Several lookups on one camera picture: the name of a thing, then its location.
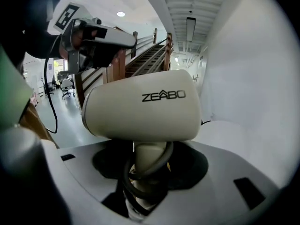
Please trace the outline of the person's left hand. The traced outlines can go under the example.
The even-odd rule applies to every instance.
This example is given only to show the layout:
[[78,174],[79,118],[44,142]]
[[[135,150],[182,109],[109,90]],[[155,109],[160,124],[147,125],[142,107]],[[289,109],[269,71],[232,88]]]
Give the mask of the person's left hand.
[[82,42],[82,37],[83,37],[82,30],[76,30],[72,33],[71,44],[75,49],[78,49],[80,47],[80,44]]

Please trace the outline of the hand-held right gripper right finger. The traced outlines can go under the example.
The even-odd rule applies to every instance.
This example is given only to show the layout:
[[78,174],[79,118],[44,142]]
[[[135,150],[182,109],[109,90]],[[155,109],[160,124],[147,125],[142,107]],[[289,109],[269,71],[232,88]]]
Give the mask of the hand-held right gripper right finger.
[[[150,214],[151,225],[250,225],[279,192],[276,184],[239,155],[189,142],[205,155],[209,168],[191,189],[170,191]],[[264,196],[252,210],[234,181],[246,178]]]

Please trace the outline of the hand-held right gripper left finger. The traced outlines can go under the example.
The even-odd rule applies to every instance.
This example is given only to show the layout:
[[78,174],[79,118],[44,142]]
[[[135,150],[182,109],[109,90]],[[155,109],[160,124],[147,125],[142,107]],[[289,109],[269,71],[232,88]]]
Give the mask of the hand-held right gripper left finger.
[[103,142],[57,149],[42,140],[52,179],[66,202],[73,225],[133,225],[134,222],[110,210],[102,201],[116,192],[118,181],[105,178],[92,164]]

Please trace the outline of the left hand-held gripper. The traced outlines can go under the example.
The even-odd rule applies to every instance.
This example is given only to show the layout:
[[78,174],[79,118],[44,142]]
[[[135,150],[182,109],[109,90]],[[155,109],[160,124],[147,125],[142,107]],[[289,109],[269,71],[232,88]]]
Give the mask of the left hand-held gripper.
[[[116,58],[119,47],[133,48],[137,39],[124,31],[102,25],[79,4],[69,3],[54,23],[60,32],[60,54],[68,61],[69,73],[82,73],[91,68],[107,68]],[[82,42],[78,49],[71,44],[72,33],[82,30]]]

